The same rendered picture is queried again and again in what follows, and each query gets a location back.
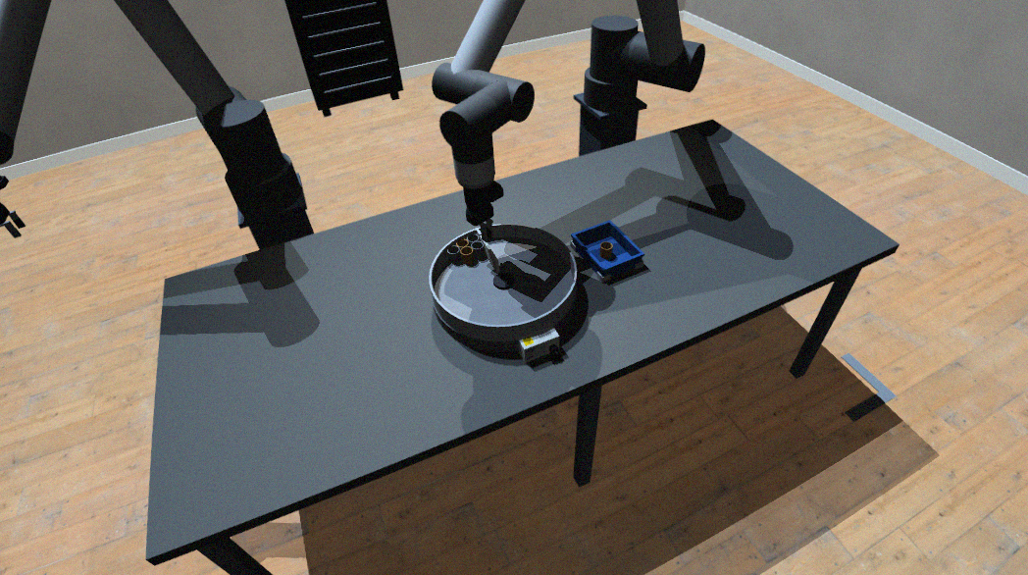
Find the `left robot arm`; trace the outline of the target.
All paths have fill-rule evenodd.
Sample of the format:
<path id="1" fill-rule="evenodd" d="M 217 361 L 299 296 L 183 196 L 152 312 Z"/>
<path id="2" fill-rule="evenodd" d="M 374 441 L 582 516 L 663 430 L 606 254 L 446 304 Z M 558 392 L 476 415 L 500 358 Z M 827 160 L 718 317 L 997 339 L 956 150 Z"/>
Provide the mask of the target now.
<path id="1" fill-rule="evenodd" d="M 492 133 L 510 120 L 523 122 L 533 111 L 531 83 L 490 73 L 523 4 L 524 0 L 484 0 L 452 63 L 438 65 L 433 75 L 434 96 L 456 104 L 442 113 L 438 127 L 458 163 L 490 159 Z M 688 40 L 683 45 L 677 0 L 637 0 L 637 5 L 642 31 L 633 17 L 591 22 L 584 100 L 595 110 L 633 107 L 638 80 L 682 91 L 693 91 L 699 80 L 705 46 Z"/>

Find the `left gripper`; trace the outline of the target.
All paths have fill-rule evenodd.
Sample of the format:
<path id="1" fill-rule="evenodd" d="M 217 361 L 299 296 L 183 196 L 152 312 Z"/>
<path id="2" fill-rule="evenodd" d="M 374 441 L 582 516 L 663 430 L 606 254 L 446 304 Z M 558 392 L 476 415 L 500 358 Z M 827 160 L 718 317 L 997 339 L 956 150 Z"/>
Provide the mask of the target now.
<path id="1" fill-rule="evenodd" d="M 467 222 L 473 226 L 480 225 L 483 241 L 488 243 L 489 238 L 493 239 L 491 202 L 504 196 L 504 188 L 494 181 L 494 155 L 479 164 L 462 164 L 454 158 L 453 163 L 455 177 L 464 189 Z"/>

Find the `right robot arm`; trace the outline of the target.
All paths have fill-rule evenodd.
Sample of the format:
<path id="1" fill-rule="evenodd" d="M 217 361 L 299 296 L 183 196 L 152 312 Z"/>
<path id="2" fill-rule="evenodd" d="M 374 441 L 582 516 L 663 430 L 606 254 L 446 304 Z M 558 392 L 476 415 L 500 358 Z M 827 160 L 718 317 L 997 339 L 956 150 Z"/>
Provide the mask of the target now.
<path id="1" fill-rule="evenodd" d="M 281 152 L 264 104 L 227 85 L 168 0 L 114 1 L 195 104 L 201 125 L 226 163 L 226 183 L 238 211 L 262 217 L 298 200 L 299 180 L 292 161 Z M 50 4 L 0 0 L 0 165 L 14 153 Z"/>

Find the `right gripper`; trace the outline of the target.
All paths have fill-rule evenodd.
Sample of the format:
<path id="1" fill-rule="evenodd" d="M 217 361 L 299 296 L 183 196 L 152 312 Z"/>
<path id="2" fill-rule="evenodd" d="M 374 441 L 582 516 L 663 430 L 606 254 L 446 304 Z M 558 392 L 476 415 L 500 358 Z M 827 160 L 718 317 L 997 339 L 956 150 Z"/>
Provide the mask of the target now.
<path id="1" fill-rule="evenodd" d="M 5 188 L 5 187 L 6 187 L 6 185 L 8 184 L 8 182 L 9 182 L 9 181 L 8 181 L 8 179 L 6 179 L 6 177 L 5 177 L 5 176 L 0 176 L 0 189 L 2 189 L 2 188 Z M 13 236 L 14 238 L 16 238 L 16 237 L 20 237 L 20 236 L 22 236 L 21 233 L 19 233 L 19 230 L 17 230 L 17 229 L 16 229 L 16 228 L 15 228 L 15 227 L 13 226 L 13 224 L 12 224 L 12 223 L 10 223 L 10 222 L 6 222 L 6 219 L 7 219 L 7 217 L 8 217 L 8 216 L 10 216 L 10 219 L 12 219 L 12 220 L 13 220 L 13 222 L 14 222 L 14 223 L 16 224 L 16 226 L 19 227 L 19 229 L 20 229 L 20 228 L 24 228 L 24 227 L 26 226 L 26 225 L 24 224 L 24 222 L 22 222 L 22 220 L 20 219 L 20 217 L 19 217 L 19 215 L 16 214 L 16 211 L 15 211 L 15 210 L 14 210 L 14 211 L 9 211 L 9 210 L 8 210 L 8 209 L 6 208 L 6 206 L 5 206 L 5 205 L 3 205 L 3 204 L 2 204 L 1 202 L 0 202 L 0 227 L 3 227 L 3 226 L 5 226 L 5 228 L 6 228 L 6 229 L 7 229 L 7 230 L 8 230 L 9 232 L 10 232 L 10 235 L 12 235 L 12 236 Z"/>

